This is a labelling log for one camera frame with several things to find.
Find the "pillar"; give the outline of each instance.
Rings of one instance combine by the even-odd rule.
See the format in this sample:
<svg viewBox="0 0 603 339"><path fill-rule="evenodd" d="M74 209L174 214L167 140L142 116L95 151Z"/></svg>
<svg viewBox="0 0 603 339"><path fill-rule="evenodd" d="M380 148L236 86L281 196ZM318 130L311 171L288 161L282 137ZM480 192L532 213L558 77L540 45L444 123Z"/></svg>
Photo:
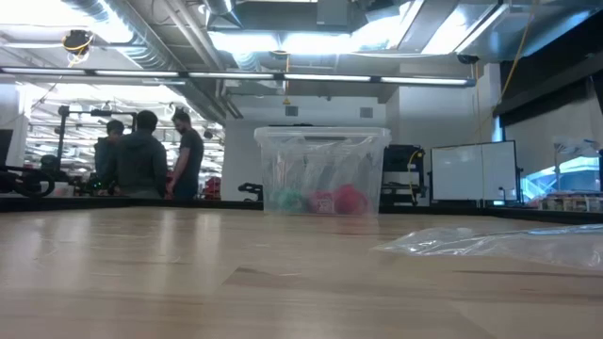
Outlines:
<svg viewBox="0 0 603 339"><path fill-rule="evenodd" d="M23 87L16 84L0 85L0 129L12 130L8 166L22 167L24 164L29 112L30 105L25 99Z"/></svg>

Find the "computer monitor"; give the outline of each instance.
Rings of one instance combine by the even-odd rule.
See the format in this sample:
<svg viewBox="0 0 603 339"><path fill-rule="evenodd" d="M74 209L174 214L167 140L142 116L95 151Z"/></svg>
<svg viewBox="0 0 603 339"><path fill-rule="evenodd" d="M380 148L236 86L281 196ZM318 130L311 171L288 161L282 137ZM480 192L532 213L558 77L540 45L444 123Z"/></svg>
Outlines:
<svg viewBox="0 0 603 339"><path fill-rule="evenodd" d="M0 130L0 166L7 164L8 149L12 140L12 130Z"/></svg>

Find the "window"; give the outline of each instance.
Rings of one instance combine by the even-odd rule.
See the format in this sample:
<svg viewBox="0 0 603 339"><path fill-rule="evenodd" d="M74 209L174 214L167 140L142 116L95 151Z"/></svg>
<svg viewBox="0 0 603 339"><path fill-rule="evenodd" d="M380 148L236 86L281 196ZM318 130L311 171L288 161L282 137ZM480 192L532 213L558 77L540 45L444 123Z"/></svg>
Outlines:
<svg viewBox="0 0 603 339"><path fill-rule="evenodd" d="M555 167L539 170L521 180L524 201L561 191L601 191L599 158L577 157L560 164L560 180L557 183Z"/></svg>

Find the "whiteboard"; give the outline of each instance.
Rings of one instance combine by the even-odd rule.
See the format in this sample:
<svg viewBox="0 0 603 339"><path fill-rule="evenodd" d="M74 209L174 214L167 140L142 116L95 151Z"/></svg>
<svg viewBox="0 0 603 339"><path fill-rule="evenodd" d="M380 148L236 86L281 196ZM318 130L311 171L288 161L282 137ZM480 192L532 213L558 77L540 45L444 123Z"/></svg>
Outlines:
<svg viewBox="0 0 603 339"><path fill-rule="evenodd" d="M513 141L434 148L432 199L516 201L515 168Z"/></svg>

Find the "yellow cord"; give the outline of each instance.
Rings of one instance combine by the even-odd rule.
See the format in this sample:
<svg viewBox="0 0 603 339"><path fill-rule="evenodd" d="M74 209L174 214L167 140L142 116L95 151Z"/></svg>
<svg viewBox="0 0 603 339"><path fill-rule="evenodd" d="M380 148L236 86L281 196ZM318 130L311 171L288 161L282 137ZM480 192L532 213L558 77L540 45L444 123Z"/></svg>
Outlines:
<svg viewBox="0 0 603 339"><path fill-rule="evenodd" d="M286 55L286 69L285 72L289 73L289 63L290 63L290 59L291 55L287 54ZM285 82L285 101L288 102L289 101L289 82L286 81Z"/></svg>
<svg viewBox="0 0 603 339"><path fill-rule="evenodd" d="M77 47L67 47L67 46L65 46L65 40L66 40L66 39L67 39L66 37L63 37L63 39L61 40L61 42L63 43L63 47L64 47L66 50L68 50L68 51L78 51L78 50L81 50L81 49L83 49L83 48L86 48L86 46L88 46L89 44L91 44L91 43L92 43L92 40L94 40L94 35L92 35L92 36L90 37L90 39L89 39L89 40L88 40L86 43L81 44L81 45L79 45L79 46L77 46Z"/></svg>
<svg viewBox="0 0 603 339"><path fill-rule="evenodd" d="M82 55L82 52L84 52L84 48L80 49L79 52L77 53L77 56L75 56L73 58L73 60L69 63L69 66L67 66L67 68L71 68L73 65L78 64L81 62L79 56Z"/></svg>
<svg viewBox="0 0 603 339"><path fill-rule="evenodd" d="M413 155L411 155L411 159L408 160L408 165L406 166L406 168L408 169L408 186L411 188L411 197L413 198L413 202L416 202L416 198L415 192L413 191L413 173L411 172L411 165L413 164L413 159L415 158L415 155L419 152L421 152L421 150L416 150Z"/></svg>
<svg viewBox="0 0 603 339"><path fill-rule="evenodd" d="M484 124L486 124L488 122L488 120L492 119L492 115L494 114L494 111L497 109L498 105L500 105L500 103L502 102L502 97L505 95L505 92L507 91L507 88L509 87L509 84L511 83L511 78L513 77L513 74L515 73L515 68L517 67L517 63L519 62L519 59L521 58L521 56L523 54L524 45L526 43L526 37L528 36L528 32L530 32L530 25L536 14L536 8L538 8L539 4L540 4L540 0L532 0L528 23L526 24L526 28L524 28L524 34L521 37L521 42L519 43L519 48L517 49L517 54L515 54L515 59L513 60L513 66L511 66L511 70L509 71L509 76L507 76L507 81L505 82L505 86L503 87L502 92L500 93L500 96L498 97L498 102L496 105L494 105L492 107L492 112L490 113L490 115L486 116L486 118L480 122L480 125L478 126L478 130L473 133L473 136L471 136L471 138L473 138L476 135L476 133L481 131L481 128L484 126Z"/></svg>

